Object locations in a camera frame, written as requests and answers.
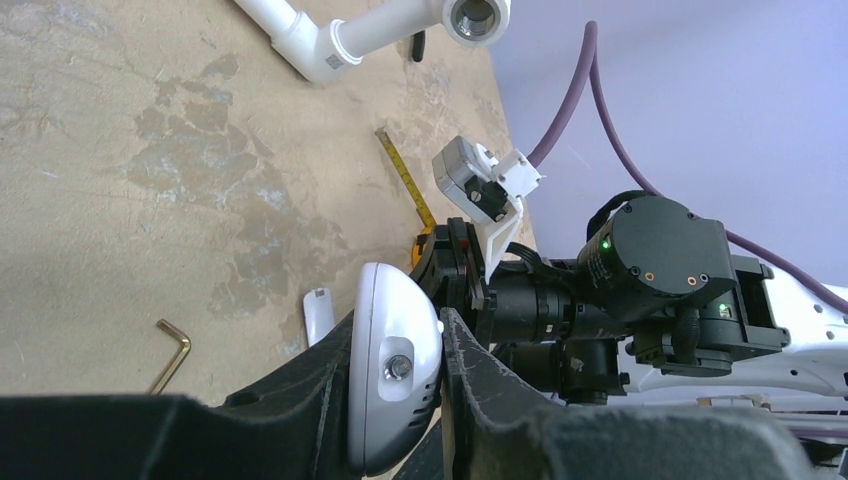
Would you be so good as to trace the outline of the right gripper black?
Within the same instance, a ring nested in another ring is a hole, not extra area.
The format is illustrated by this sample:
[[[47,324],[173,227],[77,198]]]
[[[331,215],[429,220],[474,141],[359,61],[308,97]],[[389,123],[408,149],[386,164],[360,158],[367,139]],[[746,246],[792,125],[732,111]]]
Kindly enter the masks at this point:
[[[577,315],[576,262],[542,257],[512,242],[487,276],[475,228],[450,218],[420,234],[413,246],[413,280],[436,310],[452,308],[480,344],[564,340]]]

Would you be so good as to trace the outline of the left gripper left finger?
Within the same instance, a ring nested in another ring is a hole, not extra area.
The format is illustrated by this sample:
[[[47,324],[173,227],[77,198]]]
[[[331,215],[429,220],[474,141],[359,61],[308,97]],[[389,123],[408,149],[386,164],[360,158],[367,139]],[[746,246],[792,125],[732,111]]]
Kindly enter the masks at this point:
[[[211,407],[185,395],[5,397],[5,479],[348,479],[352,321]]]

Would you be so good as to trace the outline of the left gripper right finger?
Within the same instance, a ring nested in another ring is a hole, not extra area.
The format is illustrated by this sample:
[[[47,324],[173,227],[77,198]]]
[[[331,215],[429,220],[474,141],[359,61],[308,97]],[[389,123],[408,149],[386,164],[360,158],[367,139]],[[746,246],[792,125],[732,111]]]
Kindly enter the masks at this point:
[[[811,479],[791,433],[744,408],[565,407],[508,370],[450,308],[444,325],[449,479]]]

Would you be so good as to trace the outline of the white battery cover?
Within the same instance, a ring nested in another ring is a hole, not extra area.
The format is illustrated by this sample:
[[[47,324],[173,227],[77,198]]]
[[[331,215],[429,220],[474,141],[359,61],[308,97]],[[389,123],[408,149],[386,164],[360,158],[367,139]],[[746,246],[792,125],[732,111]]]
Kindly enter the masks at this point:
[[[307,344],[311,348],[336,325],[331,290],[325,287],[310,290],[304,295],[302,305]]]

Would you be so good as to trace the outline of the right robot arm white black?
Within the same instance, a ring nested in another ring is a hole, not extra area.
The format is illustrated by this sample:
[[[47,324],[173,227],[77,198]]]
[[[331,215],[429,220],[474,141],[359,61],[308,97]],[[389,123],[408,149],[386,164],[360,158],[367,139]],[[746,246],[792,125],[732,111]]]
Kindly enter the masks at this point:
[[[437,308],[569,404],[699,385],[847,393],[846,315],[664,197],[614,196],[574,259],[514,242],[487,273],[480,232],[458,218],[417,253],[411,276]]]

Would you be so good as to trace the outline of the yellow tape measure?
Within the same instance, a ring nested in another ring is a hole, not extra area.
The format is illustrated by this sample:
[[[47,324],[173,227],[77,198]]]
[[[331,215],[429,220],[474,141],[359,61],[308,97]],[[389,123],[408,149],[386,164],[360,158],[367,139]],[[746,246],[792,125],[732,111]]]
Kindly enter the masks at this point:
[[[414,178],[410,174],[405,161],[403,160],[395,144],[389,137],[387,130],[385,128],[378,128],[374,132],[374,135],[379,140],[394,170],[397,172],[399,178],[401,179],[408,195],[410,196],[411,200],[415,205],[416,213],[423,224],[423,228],[421,232],[416,236],[416,240],[413,244],[410,253],[411,265],[415,267],[423,256],[423,250],[427,238],[433,232],[435,226],[437,225],[437,222],[431,210],[429,209],[429,206],[427,205],[423,194],[418,188]]]

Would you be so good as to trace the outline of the white PVC pipe frame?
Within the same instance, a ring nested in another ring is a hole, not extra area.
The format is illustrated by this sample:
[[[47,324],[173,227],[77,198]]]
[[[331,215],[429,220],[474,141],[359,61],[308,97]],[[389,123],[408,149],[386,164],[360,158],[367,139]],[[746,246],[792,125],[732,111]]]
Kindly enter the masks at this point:
[[[318,26],[287,1],[242,0],[236,5],[269,37],[270,45],[306,80],[326,84],[364,57],[440,25],[466,47],[500,39],[511,19],[506,0],[393,0],[350,20]]]

